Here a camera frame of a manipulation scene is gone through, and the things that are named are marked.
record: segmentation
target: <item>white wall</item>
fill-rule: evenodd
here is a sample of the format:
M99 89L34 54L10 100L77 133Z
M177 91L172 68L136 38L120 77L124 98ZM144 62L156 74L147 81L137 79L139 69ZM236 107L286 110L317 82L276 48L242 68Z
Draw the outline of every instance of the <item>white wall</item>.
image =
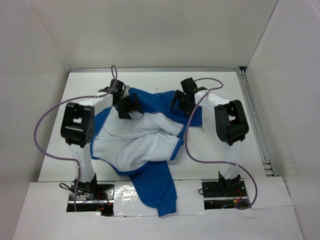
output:
M40 115L61 99L69 67L24 0L0 1L0 239L13 237L43 156L33 143ZM39 140L46 147L54 114Z
M29 0L71 68L247 66L277 0Z
M306 240L320 236L320 0L279 0L247 69Z

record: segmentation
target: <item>blue fabric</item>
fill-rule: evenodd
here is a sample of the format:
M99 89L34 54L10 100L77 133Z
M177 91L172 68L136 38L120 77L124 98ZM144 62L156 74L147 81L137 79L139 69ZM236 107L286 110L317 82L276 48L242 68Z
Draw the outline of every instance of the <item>blue fabric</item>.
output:
M170 110L170 105L175 95L175 91L167 91L162 93L149 93L137 88L130 88L129 94L131 97L136 93L145 113L163 113L170 120L183 124L184 127L178 134L178 141L175 149L169 160L174 160L178 154L181 145L184 143L183 136L185 134L189 117L180 109L175 106ZM94 135L99 134L102 126L110 113L110 108L106 108L100 112L94 119ZM193 119L190 123L191 126L202 126L202 108L198 107ZM99 159L93 156L93 143L91 142L90 150L93 159ZM148 161L142 167L128 172L120 172L114 166L111 167L118 175L127 175L130 177L138 196L141 201L151 208L157 208L159 217L167 214L175 213L177 192L174 181L171 177L167 161Z
M159 217L177 211L177 192L166 161L149 162L130 179L141 201L151 208L157 208Z
M176 91L166 91L160 93L149 93L134 87L129 89L129 94L133 100L133 94L137 94L142 110L145 113L163 113L169 119L179 124L187 125L189 117L185 112L177 108L177 104L172 111L171 102ZM202 107L198 107L193 115L190 126L202 126Z

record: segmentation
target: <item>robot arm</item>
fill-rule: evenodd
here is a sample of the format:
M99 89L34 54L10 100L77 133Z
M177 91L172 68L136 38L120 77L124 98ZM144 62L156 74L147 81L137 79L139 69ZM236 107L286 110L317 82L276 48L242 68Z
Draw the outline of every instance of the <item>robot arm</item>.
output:
M183 92L177 90L173 98L171 109L178 100L177 107L190 115L196 104L207 93L204 87L197 87L192 78L181 82ZM200 102L199 106L214 113L215 129L219 139L224 142L224 162L239 163L242 141L249 132L246 115L239 100L230 101L211 92ZM219 172L219 183L223 191L240 184L241 176L235 165L224 164Z
M113 91L106 95L110 89L106 87L95 97L79 103L69 102L65 108L60 133L69 145L72 157L80 163L78 189L84 193L94 194L97 185L90 153L90 142L95 134L95 116L112 106L116 108L120 119L131 119L129 113L133 111L143 114L138 96L133 95L132 101L123 82L117 81Z

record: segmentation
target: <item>white panel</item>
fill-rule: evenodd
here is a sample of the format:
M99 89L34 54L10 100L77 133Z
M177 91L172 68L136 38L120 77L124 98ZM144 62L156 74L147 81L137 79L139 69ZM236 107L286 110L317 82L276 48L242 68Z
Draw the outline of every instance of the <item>white panel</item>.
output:
M311 0L317 11L320 13L320 0Z
M320 14L280 0L247 78L306 240L320 235Z
M30 185L14 240L302 240L294 208L216 209L189 216L106 217L66 212L58 183Z
M150 93L172 91L181 89L180 82L186 78L194 79L211 77L221 80L224 87L214 93L226 99L239 99L244 103L241 87L235 72L123 72L119 70L118 77L125 84L139 88ZM110 72L72 72L69 75L62 99L67 100L77 96L94 95L98 90L110 84ZM219 83L212 80L203 80L199 86L207 88L217 87ZM253 176L265 177L262 159L259 153L254 131L248 117L245 104L243 104L250 131L240 150L240 164ZM56 122L48 145L48 152L61 157L71 157L71 152L65 140L60 135L65 105L59 108ZM214 114L208 110L202 113L203 127L192 127L188 135L188 146L191 154L204 161L222 161L224 156L224 143L216 133ZM93 160L93 168L98 181L119 181L128 178L120 177L114 169L102 160ZM169 161L169 169L174 180L217 179L220 164L202 164L191 160L184 146L179 150L175 160ZM39 181L73 181L75 177L74 163L44 158Z
M72 68L247 66L277 0L29 0Z
M253 209L292 206L290 196L282 177L256 179L255 182L258 187L258 198L252 206ZM249 195L249 200L252 202L256 194L255 186L250 179L245 179L244 183L246 192Z
M29 187L43 155L33 127L61 99L68 66L24 0L0 1L0 233L13 237ZM44 121L39 140L46 147L54 115Z
M197 215L206 212L204 198L198 193L201 180L174 181L176 212L171 215ZM113 212L115 216L158 216L156 208L148 207L140 200L131 181L117 181L114 186Z

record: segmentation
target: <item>white table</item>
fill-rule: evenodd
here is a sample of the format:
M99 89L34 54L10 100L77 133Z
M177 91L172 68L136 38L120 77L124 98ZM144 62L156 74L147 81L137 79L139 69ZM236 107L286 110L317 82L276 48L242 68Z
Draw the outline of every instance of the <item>white table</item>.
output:
M270 191L275 186L284 190ZM257 209L215 209L162 218L107 217L98 212L66 212L67 190L59 188L57 182L35 182L30 184L13 240L303 240L283 180L272 180L260 189L262 196L270 198L261 197ZM268 205L269 200L277 206ZM178 195L177 208L180 206Z
M181 89L180 82L186 78L193 79L211 77L221 80L224 88L215 90L215 94L229 100L238 99L244 106L249 124L249 133L245 137L241 149L241 164L254 176L264 177L265 172L261 155L254 136L247 107L236 72L118 72L118 79L126 85L139 88L150 93L165 92ZM95 95L96 92L110 84L110 72L71 72L69 74L62 100L83 95ZM212 80L198 81L197 85L207 88L217 87L219 83ZM71 152L65 140L60 136L60 128L65 110L62 105L55 120L47 151L51 154L71 158ZM203 110L203 127L192 128L189 132L190 152L200 160L221 161L223 159L223 143L218 139L215 129L214 115ZM192 161L186 154L184 146L181 147L175 160L170 161L169 168L174 180L217 179L219 164L201 164ZM101 160L92 160L93 168L98 181L127 180L127 177L118 176L115 171ZM73 181L75 179L74 163L45 157L39 176L39 182Z

